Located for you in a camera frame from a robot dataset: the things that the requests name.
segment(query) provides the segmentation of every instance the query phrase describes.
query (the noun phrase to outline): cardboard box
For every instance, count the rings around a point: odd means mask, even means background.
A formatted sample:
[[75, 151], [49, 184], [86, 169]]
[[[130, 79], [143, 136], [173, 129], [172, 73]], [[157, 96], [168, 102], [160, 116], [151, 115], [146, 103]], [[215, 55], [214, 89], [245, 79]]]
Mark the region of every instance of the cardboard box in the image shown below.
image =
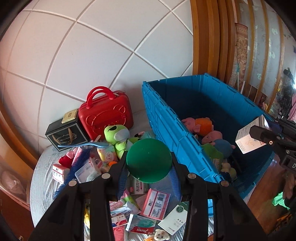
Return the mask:
[[66, 168], [60, 164], [52, 165], [52, 177], [59, 183], [64, 183], [64, 180], [67, 177], [69, 171], [69, 168]]
[[149, 184], [139, 181], [130, 175], [130, 195], [143, 195], [148, 193]]
[[126, 225], [128, 223], [128, 221], [126, 220], [126, 217], [124, 215], [119, 215], [116, 217], [111, 218], [112, 220], [112, 227], [120, 227], [123, 225]]
[[139, 234], [152, 234], [156, 220], [131, 214], [126, 231]]
[[252, 126], [259, 126], [259, 127], [263, 127], [265, 129], [270, 130], [267, 120], [264, 118], [263, 115], [259, 116], [250, 124], [240, 129], [237, 133], [237, 137], [235, 138], [235, 143], [237, 144], [237, 146], [239, 147], [239, 149], [242, 151], [243, 154], [266, 145], [266, 143], [255, 140], [250, 136], [249, 132]]
[[89, 136], [78, 119], [78, 115], [75, 119], [65, 123], [62, 123], [62, 120], [51, 123], [45, 133], [58, 151], [68, 149], [68, 147], [58, 147], [58, 145], [77, 145], [89, 142]]
[[188, 203], [180, 202], [158, 226], [167, 231], [170, 235], [174, 235], [180, 227], [186, 223], [188, 212]]

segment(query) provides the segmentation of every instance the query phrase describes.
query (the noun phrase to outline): white teddy bear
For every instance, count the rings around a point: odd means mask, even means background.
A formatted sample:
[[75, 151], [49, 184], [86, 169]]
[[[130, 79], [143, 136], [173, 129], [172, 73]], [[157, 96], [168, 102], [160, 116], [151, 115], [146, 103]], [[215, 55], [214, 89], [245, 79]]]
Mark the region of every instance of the white teddy bear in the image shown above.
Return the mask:
[[155, 234], [150, 234], [148, 236], [149, 238], [154, 238], [156, 241], [162, 241], [162, 240], [169, 240], [170, 236], [168, 232], [161, 230], [161, 229], [155, 229]]

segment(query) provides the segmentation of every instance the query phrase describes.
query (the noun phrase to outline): green plastic lid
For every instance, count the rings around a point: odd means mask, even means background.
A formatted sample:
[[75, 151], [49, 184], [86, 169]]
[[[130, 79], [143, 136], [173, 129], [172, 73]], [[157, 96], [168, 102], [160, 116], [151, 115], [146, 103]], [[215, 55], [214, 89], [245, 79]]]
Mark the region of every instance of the green plastic lid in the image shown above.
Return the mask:
[[166, 177], [172, 167], [168, 147], [156, 139], [142, 139], [134, 143], [126, 156], [130, 174], [144, 183], [155, 183]]

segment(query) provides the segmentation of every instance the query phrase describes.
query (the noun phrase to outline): tile grout line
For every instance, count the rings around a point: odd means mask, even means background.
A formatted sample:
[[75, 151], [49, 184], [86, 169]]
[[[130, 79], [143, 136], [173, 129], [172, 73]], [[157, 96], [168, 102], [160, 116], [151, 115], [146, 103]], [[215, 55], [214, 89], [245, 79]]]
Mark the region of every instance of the tile grout line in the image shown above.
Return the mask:
[[10, 73], [10, 74], [12, 74], [12, 75], [15, 75], [15, 76], [17, 76], [17, 77], [19, 77], [19, 78], [21, 78], [21, 79], [23, 79], [23, 80], [26, 80], [26, 81], [29, 81], [29, 82], [31, 82], [31, 83], [37, 84], [37, 85], [39, 85], [39, 86], [41, 86], [41, 87], [45, 87], [46, 89], [52, 90], [52, 91], [54, 91], [54, 92], [57, 92], [57, 93], [59, 93], [59, 94], [62, 94], [62, 95], [64, 95], [64, 96], [67, 96], [67, 97], [69, 97], [69, 98], [72, 98], [72, 99], [75, 99], [75, 100], [78, 100], [78, 101], [81, 101], [81, 102], [85, 102], [85, 100], [83, 100], [83, 99], [80, 99], [80, 98], [78, 98], [78, 97], [72, 96], [72, 95], [67, 94], [67, 93], [64, 93], [64, 92], [62, 92], [62, 91], [60, 91], [60, 90], [57, 90], [57, 89], [55, 89], [55, 88], [52, 88], [52, 87], [49, 87], [49, 86], [45, 86], [44, 84], [42, 84], [42, 83], [40, 83], [40, 82], [38, 82], [38, 81], [36, 81], [36, 80], [29, 79], [29, 78], [27, 78], [27, 77], [24, 77], [24, 76], [22, 76], [22, 75], [20, 75], [20, 74], [13, 73], [13, 72], [11, 72], [11, 71], [7, 71], [7, 72]]
[[2, 103], [4, 103], [5, 82], [6, 82], [6, 76], [7, 76], [7, 72], [8, 72], [8, 66], [9, 66], [9, 62], [10, 62], [11, 53], [12, 53], [13, 47], [15, 46], [15, 42], [16, 42], [16, 40], [17, 40], [17, 37], [18, 37], [18, 35], [19, 35], [19, 33], [20, 33], [20, 31], [21, 31], [23, 25], [25, 24], [25, 22], [26, 22], [26, 20], [27, 20], [27, 18], [29, 17], [30, 14], [31, 14], [31, 11], [28, 13], [28, 16], [25, 18], [25, 20], [24, 20], [24, 22], [22, 23], [22, 25], [21, 25], [19, 31], [17, 32], [17, 34], [16, 34], [16, 36], [15, 36], [15, 40], [14, 40], [14, 42], [13, 42], [13, 44], [12, 44], [12, 47], [11, 47], [11, 51], [10, 51], [9, 56], [8, 56], [8, 61], [7, 61], [7, 66], [6, 66], [6, 74], [5, 74], [5, 78], [4, 78], [4, 84], [3, 84]]
[[42, 83], [40, 83], [40, 82], [38, 82], [38, 81], [36, 81], [36, 80], [33, 80], [33, 79], [28, 78], [28, 77], [22, 76], [22, 75], [20, 75], [20, 74], [16, 74], [16, 73], [13, 73], [13, 72], [8, 71], [8, 70], [7, 70], [7, 73], [10, 73], [10, 74], [12, 74], [12, 75], [15, 75], [15, 76], [17, 76], [17, 77], [19, 77], [19, 78], [22, 78], [22, 79], [24, 79], [24, 80], [27, 80], [27, 81], [29, 81], [29, 82], [31, 82], [31, 83], [34, 83], [34, 84], [37, 84], [37, 85], [39, 85], [39, 86], [42, 86], [42, 87], [45, 86], [44, 84], [42, 84]]
[[119, 71], [117, 72], [117, 74], [115, 75], [114, 79], [112, 80], [112, 82], [110, 83], [109, 85], [109, 89], [111, 89], [114, 84], [116, 83], [118, 77], [120, 76], [120, 74], [122, 73], [122, 71], [126, 68], [126, 66], [128, 65], [128, 63], [130, 62], [132, 56], [134, 55], [135, 53], [132, 52], [131, 55], [127, 58], [127, 60], [123, 63], [122, 67], [119, 69]]
[[190, 34], [193, 36], [193, 32], [190, 30], [189, 27], [183, 22], [183, 20], [175, 13], [172, 11], [172, 13], [176, 16], [176, 18], [184, 25], [184, 27], [190, 32]]
[[185, 71], [183, 72], [183, 74], [181, 74], [181, 76], [183, 76], [185, 73], [186, 73], [186, 71], [191, 67], [191, 65], [193, 64], [193, 61], [190, 63], [190, 65], [185, 69]]
[[81, 13], [78, 15], [78, 17], [76, 18], [76, 21], [73, 22], [73, 24], [70, 26], [70, 28], [68, 29], [68, 31], [66, 32], [65, 36], [63, 37], [63, 39], [61, 40], [54, 56], [52, 57], [52, 60], [51, 60], [51, 63], [49, 65], [49, 68], [48, 68], [48, 71], [47, 71], [47, 74], [46, 74], [46, 77], [45, 77], [45, 82], [44, 82], [44, 87], [42, 89], [42, 93], [41, 93], [41, 97], [40, 97], [40, 103], [39, 103], [39, 108], [38, 108], [38, 116], [37, 116], [37, 134], [39, 135], [39, 120], [40, 120], [40, 110], [41, 110], [41, 104], [42, 104], [42, 100], [43, 100], [43, 95], [44, 95], [44, 91], [45, 91], [45, 88], [48, 88], [46, 86], [46, 83], [47, 83], [47, 80], [48, 80], [48, 77], [49, 77], [49, 74], [50, 74], [50, 71], [51, 71], [51, 68], [52, 68], [52, 65], [55, 61], [55, 58], [64, 42], [64, 40], [66, 39], [66, 37], [68, 36], [69, 32], [71, 31], [71, 29], [74, 27], [74, 25], [77, 23], [77, 21], [79, 20], [79, 18], [82, 16], [82, 14], [89, 8], [90, 5], [92, 5], [92, 3], [94, 2], [95, 0], [92, 0], [82, 11]]
[[84, 26], [84, 27], [87, 27], [87, 28], [91, 29], [92, 31], [95, 31], [96, 33], [101, 34], [101, 35], [103, 35], [104, 37], [110, 39], [111, 41], [117, 43], [118, 45], [120, 45], [121, 47], [127, 49], [128, 51], [133, 52], [133, 49], [132, 49], [131, 47], [129, 47], [129, 46], [126, 45], [125, 43], [121, 42], [120, 40], [114, 38], [113, 36], [111, 36], [111, 35], [105, 33], [104, 31], [99, 30], [99, 29], [97, 29], [97, 28], [95, 28], [95, 27], [93, 27], [93, 26], [91, 26], [91, 25], [88, 25], [87, 23], [84, 23], [84, 22], [77, 22], [77, 24], [80, 24], [80, 25], [82, 25], [82, 26]]
[[125, 69], [126, 65], [130, 62], [131, 58], [133, 55], [136, 55], [139, 57], [141, 60], [143, 60], [146, 64], [148, 64], [150, 67], [152, 67], [155, 71], [160, 73], [163, 77], [167, 78], [167, 75], [163, 73], [159, 68], [157, 68], [155, 65], [150, 63], [148, 60], [146, 60], [144, 57], [142, 57], [140, 54], [136, 53], [136, 51], [142, 46], [142, 44], [147, 40], [147, 38], [155, 31], [155, 29], [158, 28], [158, 26], [167, 18], [167, 16], [170, 14], [170, 11], [167, 12], [148, 32], [147, 34], [143, 37], [143, 39], [138, 43], [138, 45], [135, 47], [134, 50], [132, 51], [132, 54], [127, 58], [127, 60], [124, 62], [123, 66], [120, 68], [118, 73], [115, 75], [114, 79], [112, 80], [109, 89], [114, 86], [116, 83], [117, 79], [119, 78], [120, 74], [122, 71]]
[[143, 43], [150, 37], [150, 35], [160, 26], [160, 24], [170, 15], [170, 11], [167, 12], [144, 36], [144, 38], [139, 42], [139, 44], [136, 46], [136, 48], [133, 50], [133, 52], [136, 52], [139, 50], [139, 48], [143, 45]]
[[32, 134], [32, 135], [34, 135], [34, 136], [38, 136], [37, 134], [35, 134], [35, 133], [31, 132], [31, 131], [28, 131], [28, 130], [26, 130], [26, 129], [24, 129], [24, 128], [22, 128], [22, 127], [16, 125], [16, 124], [14, 124], [14, 125], [15, 125], [17, 128], [22, 129], [23, 131], [29, 132], [30, 134]]
[[160, 73], [163, 77], [168, 78], [168, 76], [162, 72], [159, 68], [157, 68], [154, 64], [152, 64], [149, 60], [145, 59], [142, 55], [140, 55], [139, 53], [134, 53], [136, 56], [138, 56], [141, 60], [143, 60], [144, 62], [146, 62], [149, 66], [151, 66], [152, 68], [154, 68], [158, 73]]
[[163, 0], [159, 0], [160, 3], [162, 3], [168, 10], [171, 11], [172, 14], [175, 15], [175, 17], [184, 25], [184, 27], [190, 32], [191, 35], [193, 35], [193, 32], [190, 30], [190, 28], [183, 22], [183, 20], [174, 12], [178, 7], [180, 7], [184, 2], [189, 0], [182, 0], [180, 3], [178, 3], [175, 7], [170, 8]]
[[64, 93], [64, 92], [62, 92], [62, 91], [60, 91], [60, 90], [57, 90], [57, 89], [55, 89], [55, 88], [52, 88], [52, 87], [50, 87], [50, 86], [45, 86], [45, 88], [46, 88], [46, 89], [49, 89], [49, 90], [52, 90], [52, 91], [54, 91], [54, 92], [56, 92], [56, 93], [59, 93], [59, 94], [61, 94], [61, 95], [67, 96], [67, 97], [69, 97], [69, 98], [71, 98], [71, 99], [74, 99], [74, 100], [80, 101], [80, 102], [82, 102], [82, 103], [84, 103], [84, 102], [86, 101], [86, 100], [84, 100], [84, 99], [80, 99], [80, 98], [78, 98], [78, 97], [75, 97], [75, 96], [69, 95], [69, 94], [67, 94], [67, 93]]
[[61, 15], [61, 14], [54, 13], [54, 12], [48, 12], [48, 11], [45, 11], [45, 10], [35, 10], [35, 9], [32, 9], [32, 10], [26, 10], [26, 9], [24, 9], [23, 11], [24, 11], [24, 12], [28, 12], [28, 11], [30, 11], [30, 12], [44, 13], [44, 14], [53, 15], [53, 16], [56, 16], [56, 17], [65, 18], [65, 19], [70, 20], [70, 21], [72, 21], [72, 22], [75, 22], [75, 21], [76, 21], [75, 18], [68, 17], [68, 16]]

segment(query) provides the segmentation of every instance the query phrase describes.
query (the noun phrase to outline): black gift box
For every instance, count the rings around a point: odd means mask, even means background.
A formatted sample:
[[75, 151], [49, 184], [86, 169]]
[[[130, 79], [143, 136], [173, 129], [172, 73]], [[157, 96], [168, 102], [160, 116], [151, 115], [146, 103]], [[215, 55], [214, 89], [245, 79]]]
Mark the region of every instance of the black gift box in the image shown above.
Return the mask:
[[74, 120], [62, 124], [62, 120], [51, 123], [46, 130], [46, 137], [55, 146], [58, 151], [68, 149], [67, 147], [58, 147], [58, 145], [77, 145], [89, 142], [89, 136], [85, 132], [78, 115]]

